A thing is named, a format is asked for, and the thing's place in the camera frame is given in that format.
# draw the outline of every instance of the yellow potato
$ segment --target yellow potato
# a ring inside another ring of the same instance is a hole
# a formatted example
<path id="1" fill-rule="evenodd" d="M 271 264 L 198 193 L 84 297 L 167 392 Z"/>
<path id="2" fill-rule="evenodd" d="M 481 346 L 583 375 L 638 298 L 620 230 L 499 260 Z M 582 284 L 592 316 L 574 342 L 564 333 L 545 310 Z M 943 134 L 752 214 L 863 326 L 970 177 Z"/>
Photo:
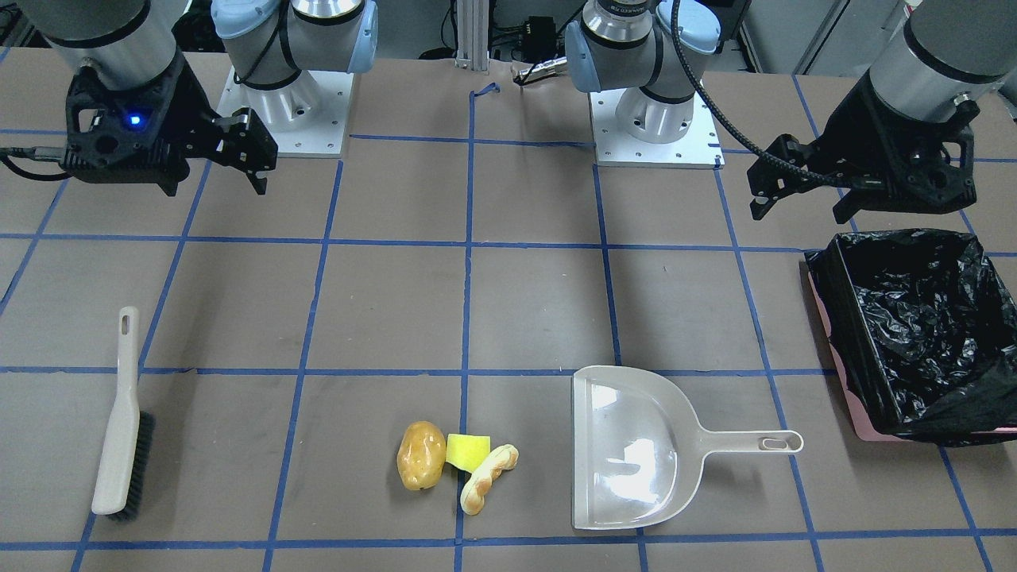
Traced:
<path id="1" fill-rule="evenodd" d="M 410 491 L 430 489 L 441 478 L 445 441 L 441 430 L 428 421 L 416 421 L 406 427 L 403 443 L 396 454 L 396 468 L 403 487 Z"/>

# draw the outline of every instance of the plastic bag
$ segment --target plastic bag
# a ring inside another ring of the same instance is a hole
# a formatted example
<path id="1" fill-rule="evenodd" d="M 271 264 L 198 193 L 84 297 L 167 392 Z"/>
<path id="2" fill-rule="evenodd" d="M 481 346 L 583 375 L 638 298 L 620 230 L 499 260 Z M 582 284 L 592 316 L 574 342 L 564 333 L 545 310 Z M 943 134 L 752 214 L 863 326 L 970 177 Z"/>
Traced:
<path id="1" fill-rule="evenodd" d="M 876 431 L 948 446 L 1017 434 L 1017 307 L 977 239 L 837 235 L 805 255 L 848 389 Z"/>

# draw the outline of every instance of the white mounting plate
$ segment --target white mounting plate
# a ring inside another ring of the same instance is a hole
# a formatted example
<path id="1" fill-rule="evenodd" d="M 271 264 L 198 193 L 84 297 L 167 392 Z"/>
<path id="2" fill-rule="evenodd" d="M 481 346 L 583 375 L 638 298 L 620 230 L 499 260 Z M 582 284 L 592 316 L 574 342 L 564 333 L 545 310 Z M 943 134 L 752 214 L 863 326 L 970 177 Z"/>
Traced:
<path id="1" fill-rule="evenodd" d="M 650 144 L 630 135 L 618 125 L 614 109 L 624 90 L 590 94 L 593 140 L 597 164 L 605 167 L 672 167 L 713 169 L 724 166 L 724 154 L 713 124 L 713 115 L 699 94 L 685 136 L 672 144 Z"/>
<path id="2" fill-rule="evenodd" d="M 268 130 L 279 145 L 280 157 L 323 159 L 342 157 L 353 96 L 354 74 L 339 71 L 311 71 L 310 74 L 321 88 L 321 108 L 314 115 L 313 121 L 308 122 L 305 127 L 292 131 L 277 131 L 271 126 Z M 220 115 L 229 117 L 234 111 L 247 105 L 238 87 L 233 82 L 231 67 L 226 88 L 216 108 Z"/>

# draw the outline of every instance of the yellow sponge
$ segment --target yellow sponge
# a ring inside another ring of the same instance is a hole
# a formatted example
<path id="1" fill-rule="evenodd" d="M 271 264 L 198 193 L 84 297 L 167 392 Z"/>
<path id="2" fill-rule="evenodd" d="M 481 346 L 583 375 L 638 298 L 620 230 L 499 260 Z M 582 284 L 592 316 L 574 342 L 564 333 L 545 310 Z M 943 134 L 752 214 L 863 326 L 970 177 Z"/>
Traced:
<path id="1" fill-rule="evenodd" d="M 473 472 L 491 453 L 491 438 L 488 436 L 459 435 L 450 433 L 445 448 L 445 462 Z"/>

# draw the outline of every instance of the dustpan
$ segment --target dustpan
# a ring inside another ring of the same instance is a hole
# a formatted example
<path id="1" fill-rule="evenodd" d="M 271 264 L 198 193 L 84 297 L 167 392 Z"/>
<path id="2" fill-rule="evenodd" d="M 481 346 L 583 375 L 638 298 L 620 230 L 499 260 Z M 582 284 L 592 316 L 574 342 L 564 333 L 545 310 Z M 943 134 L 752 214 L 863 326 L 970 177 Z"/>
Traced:
<path id="1" fill-rule="evenodd" d="M 573 526 L 636 528 L 681 512 L 714 453 L 789 455 L 793 431 L 703 428 L 685 394 L 652 371 L 591 365 L 573 376 Z"/>

